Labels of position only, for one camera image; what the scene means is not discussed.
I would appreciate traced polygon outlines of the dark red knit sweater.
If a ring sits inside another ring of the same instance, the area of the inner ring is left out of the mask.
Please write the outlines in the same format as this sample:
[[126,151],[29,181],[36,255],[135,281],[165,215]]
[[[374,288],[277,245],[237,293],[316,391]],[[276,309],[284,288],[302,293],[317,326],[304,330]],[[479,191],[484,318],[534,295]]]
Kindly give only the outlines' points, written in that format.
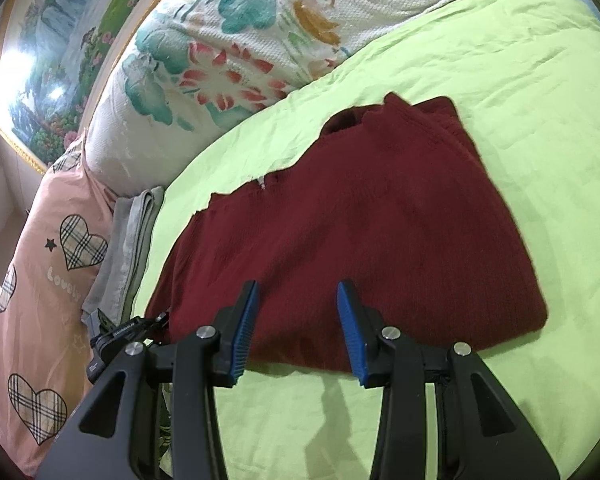
[[176,341],[256,281],[254,360],[348,370],[343,280],[422,344],[482,350],[544,326],[526,246],[445,96],[342,110],[291,167],[213,194],[146,313],[168,311]]

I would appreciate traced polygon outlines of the grey folded towel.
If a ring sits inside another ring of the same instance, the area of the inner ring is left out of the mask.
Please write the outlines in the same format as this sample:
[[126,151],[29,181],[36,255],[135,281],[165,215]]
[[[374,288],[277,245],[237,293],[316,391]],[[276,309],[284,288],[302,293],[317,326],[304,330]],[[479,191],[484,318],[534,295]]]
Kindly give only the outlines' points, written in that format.
[[131,318],[133,301],[146,269],[151,232],[163,199],[161,186],[117,199],[106,256],[82,306],[81,321],[85,326],[97,310],[114,325]]

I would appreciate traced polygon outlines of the pink heart print pillow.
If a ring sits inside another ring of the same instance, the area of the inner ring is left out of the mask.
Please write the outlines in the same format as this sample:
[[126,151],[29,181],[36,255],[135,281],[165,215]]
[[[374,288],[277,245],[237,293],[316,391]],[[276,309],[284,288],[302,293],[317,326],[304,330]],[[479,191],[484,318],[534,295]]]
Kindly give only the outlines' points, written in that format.
[[29,479],[91,388],[81,315],[113,209],[74,141],[43,177],[0,287],[0,445]]

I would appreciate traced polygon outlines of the white floral quilt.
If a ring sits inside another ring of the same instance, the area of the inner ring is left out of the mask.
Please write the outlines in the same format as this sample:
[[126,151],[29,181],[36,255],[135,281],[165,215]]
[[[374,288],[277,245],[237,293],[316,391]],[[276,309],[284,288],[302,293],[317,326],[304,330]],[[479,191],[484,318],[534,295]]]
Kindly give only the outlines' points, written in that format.
[[454,0],[162,0],[114,66],[85,141],[122,196],[170,184],[230,129]]

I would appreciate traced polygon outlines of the gold framed landscape painting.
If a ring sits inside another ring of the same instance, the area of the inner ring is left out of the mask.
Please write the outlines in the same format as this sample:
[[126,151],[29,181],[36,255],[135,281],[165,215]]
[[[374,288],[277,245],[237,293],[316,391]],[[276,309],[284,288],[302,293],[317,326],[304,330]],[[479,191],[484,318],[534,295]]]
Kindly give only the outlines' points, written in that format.
[[6,0],[0,135],[44,172],[87,124],[112,66],[160,0]]

